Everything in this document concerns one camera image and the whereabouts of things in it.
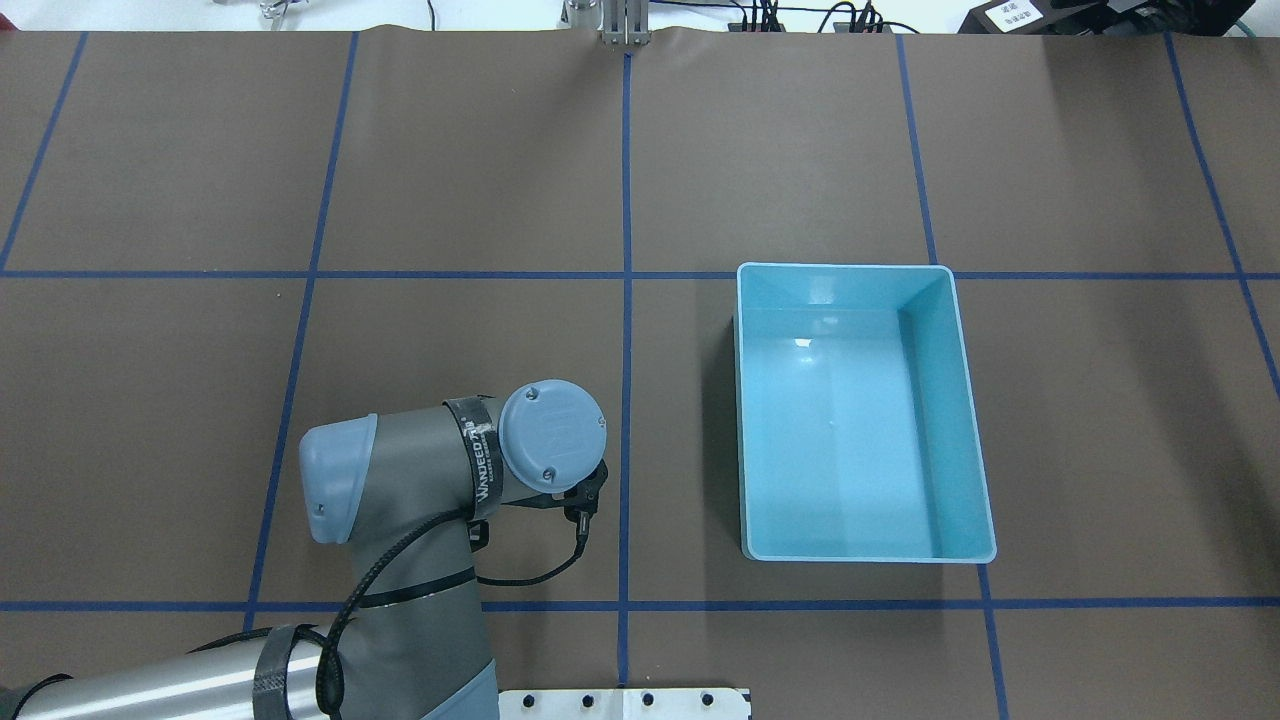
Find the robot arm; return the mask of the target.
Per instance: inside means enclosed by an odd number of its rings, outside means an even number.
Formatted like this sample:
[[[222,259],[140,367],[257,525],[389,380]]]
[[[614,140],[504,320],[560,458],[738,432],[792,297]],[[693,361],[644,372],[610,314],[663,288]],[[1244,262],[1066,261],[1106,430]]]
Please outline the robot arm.
[[[562,509],[590,536],[607,419],[562,379],[507,398],[315,427],[300,442],[312,538],[348,547],[356,583],[326,624],[242,632],[169,662],[3,692],[5,719],[498,719],[474,553],[506,506]]]

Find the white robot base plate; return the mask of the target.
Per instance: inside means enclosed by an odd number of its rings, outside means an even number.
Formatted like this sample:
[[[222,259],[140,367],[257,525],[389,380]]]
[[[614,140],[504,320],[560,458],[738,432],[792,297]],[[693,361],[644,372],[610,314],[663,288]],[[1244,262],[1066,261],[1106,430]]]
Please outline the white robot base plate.
[[[751,719],[749,691],[712,688],[521,689],[499,693],[502,719]]]

